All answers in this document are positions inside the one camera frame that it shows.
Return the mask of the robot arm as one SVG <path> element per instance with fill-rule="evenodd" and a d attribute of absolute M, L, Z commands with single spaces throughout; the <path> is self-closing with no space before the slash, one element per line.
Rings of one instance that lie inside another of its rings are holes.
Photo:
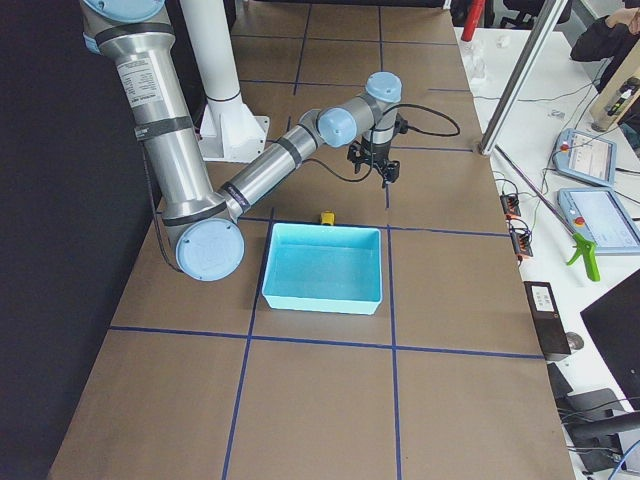
<path fill-rule="evenodd" d="M 187 33 L 206 96 L 195 126 L 171 56 L 175 41 L 161 1 L 84 1 L 87 47 L 116 65 L 165 200 L 163 224 L 179 269 L 200 281 L 230 275 L 244 255 L 237 219 L 289 174 L 328 145 L 361 139 L 368 162 L 386 181 L 401 80 L 372 74 L 355 98 L 313 109 L 274 143 L 269 121 L 244 103 L 220 1 L 185 1 Z"/>

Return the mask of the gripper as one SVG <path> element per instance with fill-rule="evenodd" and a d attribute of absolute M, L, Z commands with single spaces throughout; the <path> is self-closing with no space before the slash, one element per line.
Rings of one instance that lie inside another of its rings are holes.
<path fill-rule="evenodd" d="M 348 148 L 348 160 L 354 165 L 354 172 L 359 173 L 361 166 L 366 164 L 383 175 L 384 188 L 395 183 L 400 174 L 400 162 L 389 159 L 390 146 L 390 142 L 352 142 Z"/>

